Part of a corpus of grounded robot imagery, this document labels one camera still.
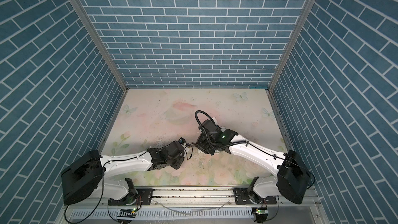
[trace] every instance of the black mounting plate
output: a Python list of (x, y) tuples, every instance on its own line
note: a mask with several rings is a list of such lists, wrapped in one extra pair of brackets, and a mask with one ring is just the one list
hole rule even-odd
[[(234, 195), (235, 195), (236, 205), (253, 204), (249, 198), (247, 188), (234, 188)], [(266, 197), (266, 204), (267, 205), (276, 204), (276, 198), (274, 196)]]
[[(136, 188), (136, 190), (137, 190), (137, 195), (141, 196), (141, 205), (142, 206), (150, 205), (150, 203), (152, 201), (153, 189), (137, 189)], [(112, 198), (109, 198), (108, 205), (109, 206), (125, 206), (125, 204), (123, 204), (121, 201), (117, 201)]]

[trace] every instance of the white arm segment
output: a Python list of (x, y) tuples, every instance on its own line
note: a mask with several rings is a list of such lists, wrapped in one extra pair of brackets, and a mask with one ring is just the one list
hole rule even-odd
[[(247, 139), (239, 134), (234, 138), (232, 138), (231, 140), (231, 142), (237, 142), (237, 141), (247, 141)], [(276, 152), (274, 150), (267, 149), (254, 142), (250, 143), (255, 147), (271, 155), (275, 154), (277, 157), (285, 159), (283, 152)], [(265, 168), (267, 171), (271, 172), (274, 175), (274, 177), (260, 177), (256, 181), (256, 183), (254, 183), (253, 190), (254, 192), (256, 192), (257, 195), (259, 195), (261, 198), (266, 198), (272, 195), (280, 195), (279, 189), (276, 186), (276, 183), (278, 182), (277, 174), (279, 171), (279, 169), (277, 169), (277, 166), (282, 165), (283, 160), (271, 157), (265, 154), (264, 152), (256, 149), (255, 147), (252, 147), (251, 145), (246, 146), (246, 144), (237, 144), (234, 146), (230, 146), (229, 150), (231, 154), (244, 157), (252, 161), (253, 163), (260, 165), (261, 167)]]
[[(129, 172), (144, 172), (152, 166), (152, 157), (149, 152), (139, 152), (136, 154), (122, 156), (102, 156), (100, 158), (101, 165), (105, 164), (106, 171), (103, 177), (103, 198), (113, 198), (115, 200), (122, 199), (129, 192), (129, 186), (125, 180), (113, 180), (109, 177)], [(98, 187), (94, 189), (89, 198), (100, 198), (102, 193), (102, 180), (98, 183)]]

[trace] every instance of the brick wall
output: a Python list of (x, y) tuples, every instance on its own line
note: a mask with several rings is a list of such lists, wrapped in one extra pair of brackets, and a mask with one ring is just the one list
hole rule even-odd
[(0, 71), (0, 223), (51, 223), (121, 89), (67, 0), (0, 0)]
[(266, 87), (305, 0), (81, 0), (129, 87)]
[(398, 0), (316, 0), (275, 88), (331, 223), (397, 223)]

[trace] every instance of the brick wallpaper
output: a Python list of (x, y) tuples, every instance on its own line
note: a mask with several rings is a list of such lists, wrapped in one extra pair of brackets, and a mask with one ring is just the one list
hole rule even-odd
[(81, 0), (129, 87), (266, 87), (305, 0)]
[(398, 0), (316, 0), (275, 88), (331, 223), (398, 223)]
[(0, 223), (52, 223), (121, 89), (67, 0), (0, 0)]

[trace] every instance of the floral table mat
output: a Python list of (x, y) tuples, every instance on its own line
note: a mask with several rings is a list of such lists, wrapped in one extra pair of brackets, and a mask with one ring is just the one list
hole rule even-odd
[[(264, 147), (285, 152), (271, 104), (264, 89), (131, 89), (102, 150), (125, 155), (162, 147), (180, 137), (195, 143), (199, 137), (194, 113), (203, 110), (222, 127), (232, 129)], [(199, 114), (199, 119), (206, 117)], [(262, 167), (226, 152), (214, 156), (193, 148), (192, 158), (179, 170), (166, 167), (131, 172), (135, 185), (241, 185), (256, 176), (272, 176)]]

